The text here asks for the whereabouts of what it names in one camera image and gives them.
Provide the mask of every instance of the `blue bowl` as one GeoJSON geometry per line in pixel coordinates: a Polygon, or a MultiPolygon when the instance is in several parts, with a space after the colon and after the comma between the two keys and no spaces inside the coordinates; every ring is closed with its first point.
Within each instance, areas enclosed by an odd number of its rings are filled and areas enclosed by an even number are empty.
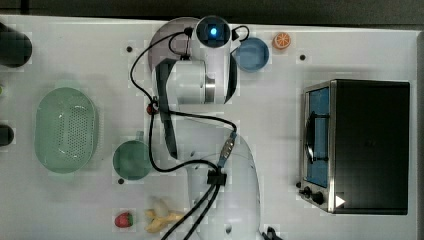
{"type": "Polygon", "coordinates": [[[235,56],[241,70],[253,73],[267,64],[269,50],[261,39],[248,38],[237,48],[235,56]]]}

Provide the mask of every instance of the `black cable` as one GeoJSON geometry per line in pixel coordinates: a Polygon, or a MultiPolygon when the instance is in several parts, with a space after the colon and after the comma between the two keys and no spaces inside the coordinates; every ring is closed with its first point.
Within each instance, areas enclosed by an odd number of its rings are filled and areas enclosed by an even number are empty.
{"type": "Polygon", "coordinates": [[[222,119],[222,118],[212,117],[212,116],[203,116],[203,115],[197,115],[197,114],[192,114],[192,113],[175,112],[175,111],[171,111],[171,110],[169,110],[169,113],[177,115],[177,116],[202,118],[202,119],[209,119],[209,120],[215,120],[215,121],[223,122],[223,123],[231,125],[234,129],[234,132],[237,132],[237,126],[234,123],[232,123],[228,120],[222,119]]]}
{"type": "Polygon", "coordinates": [[[196,230],[196,228],[199,226],[200,222],[206,216],[206,214],[208,213],[209,209],[212,207],[212,204],[214,203],[214,201],[216,199],[216,196],[218,196],[219,188],[220,187],[221,187],[220,185],[216,185],[215,192],[213,193],[211,200],[208,202],[208,205],[206,206],[206,208],[203,210],[203,212],[197,218],[196,222],[190,228],[190,231],[188,231],[187,235],[184,237],[184,240],[188,240],[190,238],[191,234],[193,234],[194,230],[196,230]]]}
{"type": "Polygon", "coordinates": [[[249,38],[250,31],[249,31],[249,28],[248,28],[246,25],[240,25],[240,26],[238,26],[238,27],[234,28],[232,31],[236,31],[236,30],[238,30],[238,29],[240,29],[240,28],[245,28],[245,29],[247,30],[247,35],[246,35],[246,37],[245,37],[245,38],[243,38],[242,40],[240,40],[240,42],[243,42],[244,40],[246,40],[246,39],[248,39],[248,38],[249,38]]]}
{"type": "Polygon", "coordinates": [[[211,163],[209,161],[206,161],[206,160],[190,160],[190,161],[184,162],[182,164],[179,164],[179,165],[177,165],[177,166],[175,166],[173,168],[169,168],[169,169],[159,168],[156,165],[155,161],[153,160],[153,154],[152,154],[152,132],[153,132],[153,121],[154,121],[154,118],[155,118],[155,115],[152,114],[152,117],[151,117],[151,120],[150,120],[150,129],[149,129],[149,158],[150,158],[150,163],[152,164],[153,168],[156,171],[162,172],[162,173],[173,172],[173,171],[175,171],[177,169],[180,169],[180,168],[185,167],[185,166],[190,165],[190,164],[205,164],[205,165],[208,165],[211,168],[213,168],[215,171],[218,170],[218,167],[215,164],[213,164],[213,163],[211,163]]]}
{"type": "Polygon", "coordinates": [[[183,54],[181,54],[181,53],[179,53],[179,52],[176,52],[174,49],[172,49],[172,46],[171,46],[171,44],[172,44],[172,40],[174,40],[174,38],[175,37],[177,37],[178,35],[181,35],[181,34],[185,34],[185,32],[179,32],[179,34],[176,34],[176,35],[174,35],[174,36],[172,36],[170,39],[169,39],[169,41],[168,41],[168,48],[169,48],[169,51],[171,51],[172,53],[174,53],[174,54],[176,54],[176,55],[183,55],[183,54]]]}
{"type": "Polygon", "coordinates": [[[177,223],[174,224],[174,226],[172,226],[168,232],[165,233],[165,235],[162,237],[161,240],[165,240],[167,237],[169,237],[169,235],[171,235],[171,233],[177,228],[179,227],[181,224],[184,223],[185,220],[187,220],[187,218],[189,218],[197,209],[199,209],[200,205],[203,204],[204,201],[206,201],[207,197],[209,196],[209,194],[212,192],[212,190],[216,187],[216,185],[211,185],[208,189],[208,191],[203,195],[203,197],[199,200],[199,202],[196,203],[196,205],[186,214],[184,215],[183,218],[181,218],[177,223]]]}
{"type": "Polygon", "coordinates": [[[187,45],[186,45],[186,56],[188,56],[188,43],[190,42],[190,36],[187,36],[187,45]]]}
{"type": "Polygon", "coordinates": [[[180,35],[180,34],[182,34],[182,33],[184,33],[184,32],[176,32],[176,33],[173,33],[173,34],[170,34],[170,35],[168,35],[168,36],[166,36],[166,37],[163,37],[163,38],[161,38],[161,39],[159,39],[159,40],[157,40],[156,42],[154,42],[154,43],[152,43],[151,45],[149,45],[138,57],[137,57],[137,59],[135,60],[135,62],[134,62],[134,64],[132,65],[132,67],[131,67],[131,70],[130,70],[130,79],[131,79],[131,82],[134,84],[134,86],[136,86],[138,89],[140,89],[148,98],[149,98],[149,100],[150,100],[150,102],[153,102],[153,98],[152,98],[152,96],[150,96],[150,94],[148,93],[148,92],[146,92],[146,90],[144,90],[144,88],[142,88],[142,87],[140,87],[136,82],[135,82],[135,80],[134,80],[134,77],[133,77],[133,73],[134,73],[134,68],[135,68],[135,66],[137,65],[137,63],[138,63],[138,61],[140,60],[140,58],[147,52],[147,51],[149,51],[152,47],[154,47],[156,44],[158,44],[158,43],[160,43],[160,42],[162,42],[163,40],[165,40],[165,39],[167,39],[167,38],[169,38],[169,37],[172,37],[172,36],[174,36],[174,35],[180,35]]]}
{"type": "MultiPolygon", "coordinates": [[[[165,39],[167,39],[167,38],[169,38],[169,37],[171,37],[171,40],[169,41],[169,45],[168,46],[170,46],[170,43],[171,43],[171,41],[172,41],[172,39],[174,39],[176,36],[178,36],[178,35],[180,35],[180,34],[182,34],[182,33],[185,33],[185,32],[177,32],[177,33],[174,33],[174,34],[170,34],[170,35],[168,35],[168,36],[166,36],[166,37],[163,37],[163,38],[161,38],[161,39],[159,39],[158,41],[156,41],[155,43],[153,43],[153,44],[151,44],[151,45],[149,45],[149,47],[147,47],[138,57],[137,57],[137,59],[135,60],[135,62],[134,62],[134,64],[132,65],[132,67],[131,67],[131,70],[130,70],[130,79],[131,79],[131,82],[134,84],[134,86],[136,86],[139,90],[141,90],[148,98],[149,98],[149,100],[150,100],[150,104],[153,104],[154,103],[154,101],[153,101],[153,98],[152,98],[152,96],[149,94],[149,93],[147,93],[147,91],[146,90],[144,90],[142,87],[140,87],[136,82],[135,82],[135,80],[134,80],[134,77],[133,77],[133,73],[134,73],[134,69],[135,69],[135,66],[137,65],[137,63],[138,63],[138,61],[140,60],[140,58],[148,51],[148,50],[150,50],[153,46],[155,46],[156,44],[158,44],[158,43],[160,43],[160,42],[162,42],[163,40],[165,40],[165,39]]],[[[190,36],[188,35],[188,39],[187,39],[187,46],[186,46],[186,56],[187,56],[187,51],[188,51],[188,41],[189,41],[189,39],[190,39],[190,36]]],[[[174,112],[174,111],[170,111],[170,113],[172,113],[172,114],[175,114],[175,115],[178,115],[178,116],[186,116],[186,117],[194,117],[194,118],[202,118],[202,119],[210,119],[210,120],[216,120],[216,121],[220,121],[220,122],[223,122],[223,123],[226,123],[226,124],[229,124],[229,125],[231,125],[232,127],[233,127],[233,129],[234,129],[234,131],[236,132],[237,131],[237,126],[234,124],[234,123],[232,123],[232,122],[230,122],[230,121],[227,121],[227,120],[225,120],[225,119],[222,119],[222,118],[217,118],[217,117],[211,117],[211,116],[202,116],[202,115],[196,115],[196,114],[189,114],[189,113],[182,113],[182,112],[174,112]]],[[[215,164],[213,164],[213,163],[211,163],[211,162],[209,162],[209,161],[206,161],[206,160],[191,160],[191,161],[187,161],[187,162],[184,162],[184,163],[182,163],[182,164],[179,164],[179,165],[177,165],[177,166],[175,166],[175,167],[173,167],[173,168],[170,168],[170,169],[161,169],[161,168],[159,168],[156,164],[155,164],[155,162],[154,162],[154,160],[153,160],[153,154],[152,154],[152,132],[153,132],[153,122],[154,122],[154,114],[152,114],[151,115],[151,121],[150,121],[150,128],[149,128],[149,159],[150,159],[150,163],[152,164],[152,166],[153,166],[153,168],[156,170],[156,171],[158,171],[158,172],[172,172],[172,171],[175,171],[175,170],[177,170],[177,169],[179,169],[179,168],[182,168],[182,167],[185,167],[185,166],[187,166],[187,165],[189,165],[189,164],[206,164],[206,165],[208,165],[208,166],[210,166],[210,167],[212,167],[215,171],[220,171],[220,169],[215,165],[215,164]]],[[[202,221],[202,219],[204,218],[204,216],[207,214],[207,212],[209,211],[209,209],[210,209],[210,207],[212,206],[212,204],[213,204],[213,202],[215,201],[215,199],[216,199],[216,197],[217,197],[217,195],[218,195],[218,193],[219,193],[219,188],[220,188],[220,186],[219,185],[212,185],[210,188],[209,188],[209,190],[204,194],[204,196],[199,200],[199,202],[182,218],[182,219],[180,219],[180,221],[178,221],[166,234],[165,234],[165,236],[162,238],[162,240],[164,240],[164,239],[166,239],[179,225],[181,225],[188,217],[190,217],[202,204],[203,204],[203,202],[207,199],[207,197],[209,196],[209,194],[211,193],[211,191],[213,190],[215,188],[215,192],[214,192],[214,195],[212,196],[212,198],[211,198],[211,200],[209,201],[209,203],[208,203],[208,205],[206,206],[206,208],[203,210],[203,212],[201,213],[201,215],[199,216],[199,218],[196,220],[196,222],[195,222],[195,224],[192,226],[192,228],[190,229],[190,231],[189,231],[189,233],[186,235],[186,237],[184,238],[184,239],[188,239],[190,236],[191,236],[191,234],[194,232],[194,230],[197,228],[197,226],[200,224],[200,222],[202,221]]]]}

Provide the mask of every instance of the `orange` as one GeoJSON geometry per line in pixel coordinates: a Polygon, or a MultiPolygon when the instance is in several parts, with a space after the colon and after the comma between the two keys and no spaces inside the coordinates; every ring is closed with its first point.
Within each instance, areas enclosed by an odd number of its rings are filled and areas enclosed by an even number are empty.
{"type": "Polygon", "coordinates": [[[290,43],[290,35],[288,33],[281,32],[274,37],[274,40],[272,41],[272,46],[278,50],[283,50],[290,46],[290,43]]]}

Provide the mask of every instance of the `toy fruit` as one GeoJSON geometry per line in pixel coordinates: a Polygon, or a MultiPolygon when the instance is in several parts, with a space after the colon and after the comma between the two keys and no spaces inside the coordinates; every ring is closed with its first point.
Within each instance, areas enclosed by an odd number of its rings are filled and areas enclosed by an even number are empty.
{"type": "Polygon", "coordinates": [[[153,209],[144,212],[152,221],[144,229],[149,233],[158,233],[164,229],[169,223],[179,221],[183,218],[183,214],[169,211],[168,207],[161,199],[155,199],[153,209]]]}
{"type": "Polygon", "coordinates": [[[119,228],[128,228],[133,225],[133,217],[131,213],[124,212],[115,218],[115,225],[119,228]]]}
{"type": "Polygon", "coordinates": [[[288,33],[281,32],[278,33],[277,36],[274,37],[274,40],[272,40],[272,46],[275,49],[283,50],[290,46],[291,38],[288,33]]]}

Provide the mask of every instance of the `green colander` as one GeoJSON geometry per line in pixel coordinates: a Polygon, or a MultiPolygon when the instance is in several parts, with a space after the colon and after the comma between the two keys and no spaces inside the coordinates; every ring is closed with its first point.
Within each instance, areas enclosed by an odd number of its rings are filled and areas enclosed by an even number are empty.
{"type": "Polygon", "coordinates": [[[71,173],[92,157],[98,137],[98,117],[91,100],[69,87],[48,93],[37,109],[35,153],[55,173],[71,173]]]}

